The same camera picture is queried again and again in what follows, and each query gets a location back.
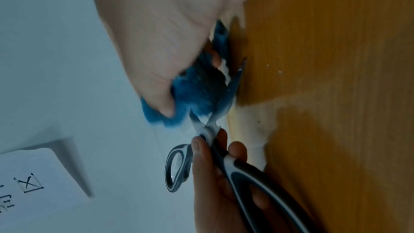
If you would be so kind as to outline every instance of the blue fuzzy material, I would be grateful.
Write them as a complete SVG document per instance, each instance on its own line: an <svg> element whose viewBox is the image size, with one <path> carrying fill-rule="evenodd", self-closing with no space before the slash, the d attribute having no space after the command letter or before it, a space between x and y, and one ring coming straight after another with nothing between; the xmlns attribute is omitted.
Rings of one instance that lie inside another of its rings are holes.
<svg viewBox="0 0 414 233"><path fill-rule="evenodd" d="M221 21L217 21L214 30L213 48L222 59L228 61L229 34ZM192 110L198 116L206 116L213 112L218 100L226 91L226 77L214 68L210 53L202 52L193 66L182 76L177 76L171 87L171 94L176 103L176 114L172 118L163 116L151 108L142 98L142 110L145 118L151 124L163 123L166 127L181 124Z"/></svg>

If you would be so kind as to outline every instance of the paper note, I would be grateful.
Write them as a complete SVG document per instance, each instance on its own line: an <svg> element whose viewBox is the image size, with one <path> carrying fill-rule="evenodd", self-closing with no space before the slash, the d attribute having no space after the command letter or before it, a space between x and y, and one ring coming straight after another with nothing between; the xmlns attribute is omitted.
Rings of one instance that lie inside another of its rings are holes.
<svg viewBox="0 0 414 233"><path fill-rule="evenodd" d="M51 149L0 155L0 227L87 201Z"/></svg>

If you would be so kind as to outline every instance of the black and gray scissor handle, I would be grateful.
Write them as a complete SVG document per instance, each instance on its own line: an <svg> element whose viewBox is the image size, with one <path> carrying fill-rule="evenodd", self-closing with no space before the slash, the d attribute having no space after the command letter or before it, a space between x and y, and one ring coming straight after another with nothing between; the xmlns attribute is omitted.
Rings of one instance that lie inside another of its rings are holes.
<svg viewBox="0 0 414 233"><path fill-rule="evenodd" d="M270 180L266 174L254 166L232 157L227 150L220 147L217 139L214 139L210 149L214 164L225 174L233 188L241 216L249 232L272 232L272 228L263 211L253 202L251 185L266 193L272 202L285 212L300 232L319 232L317 226L305 210L289 193ZM171 166L176 154L181 154L182 164L173 181L171 178ZM192 150L190 144L177 146L170 152L165 167L165 181L170 192L177 191L181 183L186 181L189 176L191 163Z"/></svg>

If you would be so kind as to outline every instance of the blue cloth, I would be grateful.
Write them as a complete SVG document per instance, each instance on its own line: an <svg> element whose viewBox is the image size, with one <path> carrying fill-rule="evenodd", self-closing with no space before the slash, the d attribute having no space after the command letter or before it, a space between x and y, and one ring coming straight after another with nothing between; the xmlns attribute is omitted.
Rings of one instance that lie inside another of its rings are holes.
<svg viewBox="0 0 414 233"><path fill-rule="evenodd" d="M212 44L220 57L227 61L228 39L227 29L221 21L217 21ZM176 103L174 117L163 116L151 108L143 98L141 99L142 110L149 123L163 123L166 127L174 127L181 124L189 110L198 116L212 113L226 89L226 77L220 70L213 67L211 54L202 52L193 66L172 82L171 94Z"/></svg>

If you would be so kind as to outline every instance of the human hand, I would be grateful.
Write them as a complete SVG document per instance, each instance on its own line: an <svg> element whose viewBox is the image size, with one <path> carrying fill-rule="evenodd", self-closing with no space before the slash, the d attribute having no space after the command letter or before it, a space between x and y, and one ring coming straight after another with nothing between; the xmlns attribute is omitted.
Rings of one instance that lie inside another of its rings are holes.
<svg viewBox="0 0 414 233"><path fill-rule="evenodd" d="M227 133L221 129L217 135L221 146L227 148ZM210 148L200 137L193 138L194 216L198 233L247 232L240 215L237 200L229 181L213 164ZM243 161L247 160L246 147L233 142L229 154ZM274 217L269 198L259 189L252 187L254 203L263 210L266 217Z"/></svg>
<svg viewBox="0 0 414 233"><path fill-rule="evenodd" d="M124 69L147 103L174 115L172 80L188 68L224 10L245 0L95 0Z"/></svg>

